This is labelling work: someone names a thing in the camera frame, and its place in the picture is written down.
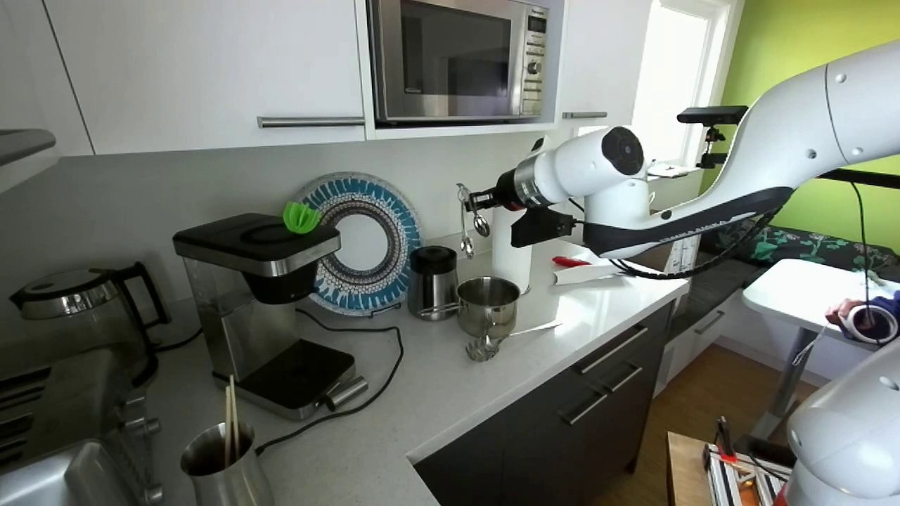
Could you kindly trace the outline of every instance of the wooden floor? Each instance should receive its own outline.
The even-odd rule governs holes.
[[[622,472],[593,506],[667,506],[667,430],[709,441],[715,423],[729,416],[735,436],[744,436],[766,413],[777,381],[773,368],[721,347],[705,350],[654,396],[636,472]]]

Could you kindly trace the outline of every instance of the coffee machine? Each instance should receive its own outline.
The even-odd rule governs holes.
[[[282,416],[306,420],[355,358],[301,341],[296,305],[314,291],[317,258],[341,249],[328,226],[292,235],[278,218],[238,214],[175,235],[196,302],[214,377]]]

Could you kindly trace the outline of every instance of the blue and white plate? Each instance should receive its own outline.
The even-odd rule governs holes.
[[[404,302],[410,254],[421,249],[410,202],[386,181],[337,173],[297,198],[341,232],[341,249],[317,263],[314,305],[341,316],[370,316]]]

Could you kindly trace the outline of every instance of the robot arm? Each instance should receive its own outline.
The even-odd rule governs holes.
[[[715,187],[657,214],[636,177],[640,145],[622,126],[524,160],[467,208],[545,208],[584,198],[584,244],[597,257],[636,257],[736,219],[773,218],[802,184],[896,156],[896,93],[900,43],[781,83],[744,114]]]

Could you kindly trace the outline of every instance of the dark cabinet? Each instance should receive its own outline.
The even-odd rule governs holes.
[[[622,332],[417,472],[445,506],[578,506],[639,459],[668,313]]]

